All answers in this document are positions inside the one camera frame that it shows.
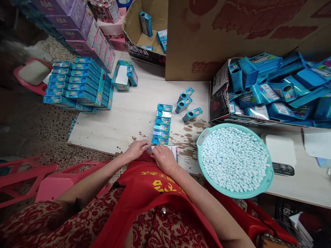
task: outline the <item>red plastic chair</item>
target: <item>red plastic chair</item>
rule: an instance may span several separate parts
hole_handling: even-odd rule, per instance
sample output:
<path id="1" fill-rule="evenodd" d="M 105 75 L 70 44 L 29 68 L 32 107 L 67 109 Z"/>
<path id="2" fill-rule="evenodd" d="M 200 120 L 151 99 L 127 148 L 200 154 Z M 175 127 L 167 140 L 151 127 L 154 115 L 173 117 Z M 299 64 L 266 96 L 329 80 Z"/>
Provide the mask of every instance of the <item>red plastic chair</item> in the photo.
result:
<path id="1" fill-rule="evenodd" d="M 53 67 L 50 66 L 49 64 L 47 64 L 46 62 L 40 60 L 40 59 L 37 59 L 37 58 L 32 58 L 32 59 L 29 59 L 25 65 L 31 63 L 32 61 L 35 61 L 35 60 L 38 60 L 39 62 L 41 62 L 42 64 L 44 64 L 45 66 L 47 66 L 49 68 L 49 72 L 52 71 Z M 45 95 L 45 90 L 47 88 L 47 84 L 45 84 L 44 82 L 41 82 L 39 85 L 35 86 L 35 85 L 32 85 L 32 84 L 29 84 L 28 82 L 24 81 L 21 77 L 19 77 L 19 72 L 20 70 L 23 68 L 24 66 L 19 66 L 17 67 L 15 70 L 14 70 L 14 75 L 15 77 L 17 78 L 17 80 L 26 88 L 28 88 L 29 90 L 32 90 L 42 96 Z"/>
<path id="2" fill-rule="evenodd" d="M 46 177 L 40 184 L 38 194 L 36 197 L 36 202 L 43 200 L 54 201 L 62 193 L 70 189 L 73 185 L 78 183 L 83 178 L 87 177 L 88 175 L 91 175 L 92 173 L 103 167 L 109 161 L 95 162 L 89 159 L 85 162 L 73 165 L 67 169 L 56 172 Z M 80 168 L 85 165 L 94 165 L 94 166 L 80 172 Z M 97 197 L 99 198 L 109 190 L 110 190 L 110 185 L 104 186 L 97 195 Z"/>
<path id="3" fill-rule="evenodd" d="M 247 203 L 247 212 L 245 212 L 230 197 L 218 192 L 207 181 L 204 183 L 204 186 L 226 208 L 253 243 L 256 242 L 258 235 L 269 233 L 274 237 L 278 235 L 280 239 L 289 243 L 298 244 L 293 236 L 286 232 L 273 218 L 263 212 L 251 200 L 245 199 Z"/>
<path id="4" fill-rule="evenodd" d="M 0 168 L 10 167 L 8 175 L 0 177 L 0 192 L 10 195 L 13 199 L 0 203 L 0 208 L 7 207 L 11 204 L 35 197 L 37 189 L 44 177 L 58 169 L 57 164 L 42 165 L 36 162 L 38 157 L 24 158 L 0 164 Z M 25 171 L 19 171 L 21 166 L 30 165 L 33 168 Z M 14 189 L 20 187 L 23 181 L 37 177 L 32 187 L 26 195 L 16 192 Z"/>

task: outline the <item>red floral dress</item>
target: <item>red floral dress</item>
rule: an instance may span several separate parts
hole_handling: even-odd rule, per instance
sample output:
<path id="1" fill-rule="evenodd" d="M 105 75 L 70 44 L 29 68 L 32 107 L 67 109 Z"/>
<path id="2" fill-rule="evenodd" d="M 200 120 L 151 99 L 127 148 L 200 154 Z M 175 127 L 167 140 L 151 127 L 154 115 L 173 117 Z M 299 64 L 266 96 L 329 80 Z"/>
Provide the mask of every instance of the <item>red floral dress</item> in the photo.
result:
<path id="1" fill-rule="evenodd" d="M 119 201 L 124 188 L 117 188 L 90 203 L 68 220 L 55 202 L 35 203 L 0 227 L 2 247 L 90 247 Z M 125 247 L 207 247 L 200 227 L 169 205 L 137 216 Z"/>

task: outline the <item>white cushion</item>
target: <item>white cushion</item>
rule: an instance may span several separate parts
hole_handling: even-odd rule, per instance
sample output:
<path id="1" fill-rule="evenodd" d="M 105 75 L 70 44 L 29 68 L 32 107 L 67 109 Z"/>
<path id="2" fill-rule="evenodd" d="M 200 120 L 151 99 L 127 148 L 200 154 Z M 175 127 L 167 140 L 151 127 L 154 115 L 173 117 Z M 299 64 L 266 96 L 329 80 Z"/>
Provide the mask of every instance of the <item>white cushion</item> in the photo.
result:
<path id="1" fill-rule="evenodd" d="M 19 71 L 18 76 L 27 83 L 37 86 L 50 72 L 46 65 L 38 60 L 33 60 Z"/>

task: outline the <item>white candy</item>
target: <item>white candy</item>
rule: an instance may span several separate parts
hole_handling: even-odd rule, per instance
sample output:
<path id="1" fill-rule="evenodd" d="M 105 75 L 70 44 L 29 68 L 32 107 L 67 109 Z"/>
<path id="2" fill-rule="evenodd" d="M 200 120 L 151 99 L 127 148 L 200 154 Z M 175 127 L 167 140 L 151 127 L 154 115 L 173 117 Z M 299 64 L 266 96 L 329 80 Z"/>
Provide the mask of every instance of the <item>white candy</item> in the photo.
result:
<path id="1" fill-rule="evenodd" d="M 201 157 L 209 177 L 231 192 L 257 189 L 270 166 L 262 143 L 235 127 L 210 133 L 203 143 Z"/>

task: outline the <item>hand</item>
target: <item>hand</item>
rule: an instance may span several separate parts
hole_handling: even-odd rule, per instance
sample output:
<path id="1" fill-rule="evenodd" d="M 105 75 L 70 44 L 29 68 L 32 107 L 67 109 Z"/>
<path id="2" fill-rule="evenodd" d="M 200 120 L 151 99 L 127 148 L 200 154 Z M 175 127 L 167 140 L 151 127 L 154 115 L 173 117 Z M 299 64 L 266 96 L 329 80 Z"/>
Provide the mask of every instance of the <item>hand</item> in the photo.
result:
<path id="1" fill-rule="evenodd" d="M 134 141 L 123 155 L 126 155 L 131 162 L 139 158 L 148 147 L 150 147 L 150 144 L 146 139 L 143 141 Z"/>
<path id="2" fill-rule="evenodd" d="M 179 164 L 169 147 L 157 145 L 152 150 L 152 154 L 151 157 L 156 160 L 158 167 L 168 176 L 172 176 L 172 174 L 178 169 Z"/>

